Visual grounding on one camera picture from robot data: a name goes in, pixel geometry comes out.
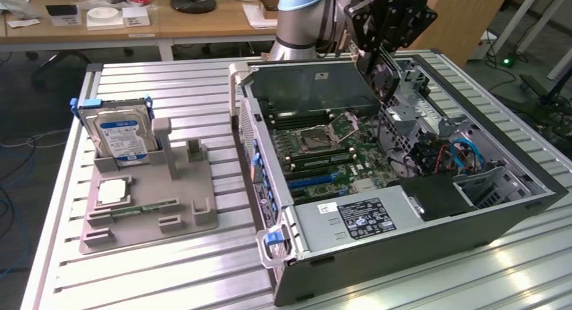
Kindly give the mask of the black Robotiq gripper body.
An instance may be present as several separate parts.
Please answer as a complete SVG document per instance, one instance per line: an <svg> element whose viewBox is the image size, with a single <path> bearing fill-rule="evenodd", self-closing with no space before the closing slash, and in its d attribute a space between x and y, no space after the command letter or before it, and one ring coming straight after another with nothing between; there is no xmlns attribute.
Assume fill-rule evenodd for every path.
<svg viewBox="0 0 572 310"><path fill-rule="evenodd" d="M371 0L374 35L389 52L409 48L430 27L429 0Z"/></svg>

